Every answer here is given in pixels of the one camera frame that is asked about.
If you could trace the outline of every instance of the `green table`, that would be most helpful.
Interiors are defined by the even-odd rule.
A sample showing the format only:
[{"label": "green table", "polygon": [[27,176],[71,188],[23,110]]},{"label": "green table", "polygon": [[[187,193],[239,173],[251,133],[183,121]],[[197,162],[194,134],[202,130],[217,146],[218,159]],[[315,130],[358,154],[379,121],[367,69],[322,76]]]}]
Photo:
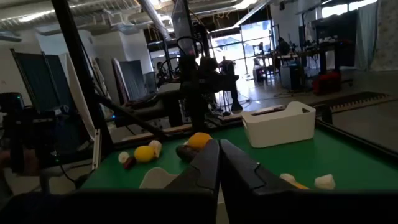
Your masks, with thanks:
[{"label": "green table", "polygon": [[[375,156],[358,143],[339,138],[322,129],[315,129],[311,140],[255,149],[243,127],[230,128],[211,134],[215,139],[227,139],[246,151],[275,175],[289,173],[296,181],[314,188],[316,177],[333,174],[336,189],[398,189],[398,164]],[[107,157],[83,185],[83,189],[136,189],[146,172],[161,167],[170,174],[179,174],[187,164],[175,153],[175,148],[187,139],[163,143],[162,155],[149,164],[138,164],[124,170],[118,162],[118,152]]]}]

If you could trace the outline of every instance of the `white plastic bin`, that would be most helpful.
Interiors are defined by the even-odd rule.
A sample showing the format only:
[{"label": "white plastic bin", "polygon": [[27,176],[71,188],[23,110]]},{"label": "white plastic bin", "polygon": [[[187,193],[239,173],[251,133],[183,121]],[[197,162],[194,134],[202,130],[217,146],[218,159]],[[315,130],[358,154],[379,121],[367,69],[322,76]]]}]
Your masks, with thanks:
[{"label": "white plastic bin", "polygon": [[242,120],[251,146],[263,148],[313,138],[315,112],[315,108],[293,101],[279,112],[243,112]]}]

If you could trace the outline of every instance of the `ceiling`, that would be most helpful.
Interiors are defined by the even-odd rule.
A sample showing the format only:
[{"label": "ceiling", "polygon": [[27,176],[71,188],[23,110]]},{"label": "ceiling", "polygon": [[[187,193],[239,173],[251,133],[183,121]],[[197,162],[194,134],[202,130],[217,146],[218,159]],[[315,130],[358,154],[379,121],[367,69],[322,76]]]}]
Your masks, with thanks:
[{"label": "ceiling", "polygon": [[[142,11],[140,0],[68,0],[79,29],[99,35],[114,30],[132,34],[148,28],[153,17]],[[166,28],[172,28],[170,16],[174,7],[171,0],[145,0],[154,6]],[[188,0],[189,8],[199,17],[221,12],[254,7],[266,0]],[[0,31],[17,31],[35,28],[42,35],[60,33],[57,18],[50,0],[0,0]]]}]

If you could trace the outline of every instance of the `white object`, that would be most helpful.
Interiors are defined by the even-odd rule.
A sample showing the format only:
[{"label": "white object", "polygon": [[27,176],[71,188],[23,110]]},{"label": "white object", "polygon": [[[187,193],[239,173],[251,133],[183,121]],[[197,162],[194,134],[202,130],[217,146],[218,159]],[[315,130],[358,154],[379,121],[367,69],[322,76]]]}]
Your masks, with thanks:
[{"label": "white object", "polygon": [[80,82],[77,77],[75,67],[73,66],[73,62],[69,56],[69,53],[64,54],[67,60],[67,72],[69,81],[69,89],[70,94],[76,104],[76,108],[79,111],[81,119],[83,120],[83,124],[87,129],[87,133],[90,135],[91,139],[94,140],[95,138],[95,128],[94,124],[91,120],[90,112],[88,111],[88,107],[86,104],[85,96],[83,94],[83,90],[81,90]]},{"label": "white object", "polygon": [[294,176],[290,175],[290,174],[281,174],[279,176],[279,178],[286,180],[289,183],[294,183],[296,182],[296,178],[294,178]]},{"label": "white object", "polygon": [[333,190],[336,187],[333,175],[328,174],[315,178],[315,187],[324,190]]},{"label": "white object", "polygon": [[159,141],[153,140],[149,143],[149,146],[152,146],[155,149],[156,158],[160,157],[160,152],[162,151],[162,143]]},{"label": "white object", "polygon": [[251,146],[262,148],[313,138],[315,111],[293,101],[280,112],[242,112],[242,120]]},{"label": "white object", "polygon": [[102,145],[101,129],[96,129],[94,137],[93,162],[91,163],[91,170],[97,169],[101,163],[101,145]]},{"label": "white object", "polygon": [[128,152],[120,152],[119,154],[119,162],[124,164],[130,158],[130,154]]},{"label": "white object", "polygon": [[140,189],[162,189],[171,183],[178,175],[169,174],[166,170],[155,167],[148,171],[139,186]]}]

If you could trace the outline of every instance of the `plastic lemon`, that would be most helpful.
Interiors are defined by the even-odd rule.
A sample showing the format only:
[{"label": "plastic lemon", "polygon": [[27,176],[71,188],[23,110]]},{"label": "plastic lemon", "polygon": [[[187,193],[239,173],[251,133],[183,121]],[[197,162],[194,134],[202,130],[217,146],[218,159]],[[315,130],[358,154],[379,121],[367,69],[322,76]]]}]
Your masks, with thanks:
[{"label": "plastic lemon", "polygon": [[213,138],[207,133],[195,133],[189,138],[188,145],[194,149],[202,150],[211,139]]},{"label": "plastic lemon", "polygon": [[152,146],[140,146],[134,151],[134,157],[138,162],[149,162],[155,157],[155,148]]}]

